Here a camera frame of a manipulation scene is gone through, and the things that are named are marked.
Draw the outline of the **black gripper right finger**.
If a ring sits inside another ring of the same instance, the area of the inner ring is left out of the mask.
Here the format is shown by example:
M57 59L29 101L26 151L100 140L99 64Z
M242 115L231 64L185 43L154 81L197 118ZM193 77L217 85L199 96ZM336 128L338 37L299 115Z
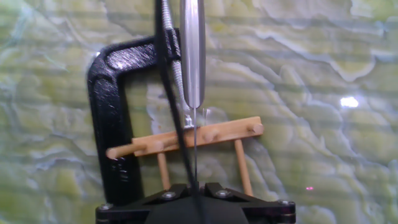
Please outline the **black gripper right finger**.
M268 202L215 182L203 187L203 201L212 223L295 223L295 202Z

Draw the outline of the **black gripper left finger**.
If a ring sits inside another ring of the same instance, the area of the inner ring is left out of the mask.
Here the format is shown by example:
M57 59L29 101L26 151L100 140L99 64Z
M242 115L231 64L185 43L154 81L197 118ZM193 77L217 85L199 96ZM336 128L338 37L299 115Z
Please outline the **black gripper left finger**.
M103 204L95 210L95 223L145 223L156 206L188 196L190 196L190 187L187 184L174 184L168 190L160 191L128 205Z

